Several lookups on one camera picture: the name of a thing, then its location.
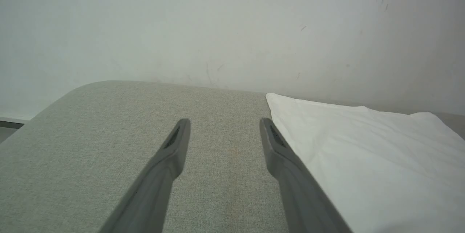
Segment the dark gap below baseboard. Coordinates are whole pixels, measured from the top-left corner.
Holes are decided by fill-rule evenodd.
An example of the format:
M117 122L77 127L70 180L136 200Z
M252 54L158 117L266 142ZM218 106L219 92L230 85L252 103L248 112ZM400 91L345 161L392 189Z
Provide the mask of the dark gap below baseboard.
M20 129L22 126L24 126L22 123L0 121L0 127L2 128Z

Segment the white fabric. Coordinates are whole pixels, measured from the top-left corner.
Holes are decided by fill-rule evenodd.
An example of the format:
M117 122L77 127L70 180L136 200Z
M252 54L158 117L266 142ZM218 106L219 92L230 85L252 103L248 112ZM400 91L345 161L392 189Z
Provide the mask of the white fabric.
M465 141L435 115L266 99L354 233L465 231Z

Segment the gray sofa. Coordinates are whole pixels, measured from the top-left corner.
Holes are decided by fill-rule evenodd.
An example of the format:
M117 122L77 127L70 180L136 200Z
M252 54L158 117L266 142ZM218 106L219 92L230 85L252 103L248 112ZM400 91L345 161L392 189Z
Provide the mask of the gray sofa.
M164 232L287 232L261 148L264 94L128 81L75 89L0 144L0 232L97 232L185 117Z

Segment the scuff mark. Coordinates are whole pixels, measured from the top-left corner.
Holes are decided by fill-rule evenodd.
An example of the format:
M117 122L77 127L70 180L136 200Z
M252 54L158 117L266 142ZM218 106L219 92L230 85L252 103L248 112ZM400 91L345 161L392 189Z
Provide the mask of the scuff mark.
M208 80L210 81L210 84L213 84L213 82L211 81L210 72L208 71L208 62L206 63L206 75L208 76Z
M223 63L221 66L219 66L216 71L219 71L224 65L226 65L226 63Z

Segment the gray fabric surface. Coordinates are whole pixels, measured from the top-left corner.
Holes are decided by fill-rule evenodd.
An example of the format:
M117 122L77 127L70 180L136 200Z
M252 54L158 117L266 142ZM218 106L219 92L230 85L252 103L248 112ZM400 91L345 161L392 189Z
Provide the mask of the gray fabric surface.
M286 232L259 136L269 116L261 93L121 81L75 89L0 144L0 231L98 231L187 117L164 232Z

